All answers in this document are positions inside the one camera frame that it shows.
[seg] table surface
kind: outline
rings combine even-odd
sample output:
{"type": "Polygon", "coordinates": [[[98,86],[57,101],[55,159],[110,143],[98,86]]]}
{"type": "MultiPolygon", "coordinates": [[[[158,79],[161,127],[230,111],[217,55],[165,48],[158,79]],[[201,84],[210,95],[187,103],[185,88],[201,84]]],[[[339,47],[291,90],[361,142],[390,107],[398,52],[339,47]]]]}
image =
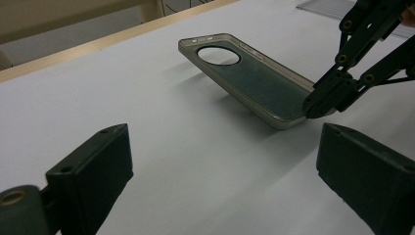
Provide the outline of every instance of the table surface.
{"type": "MultiPolygon", "coordinates": [[[[182,38],[228,32],[316,81],[334,63],[339,22],[297,4],[240,0],[1,72],[0,191],[44,187],[45,171],[95,132],[128,123],[135,176],[98,234],[372,234],[317,175],[321,127],[354,128],[413,158],[413,82],[277,131],[177,50],[182,38]]],[[[352,73],[401,42],[378,43],[352,73]]]]}

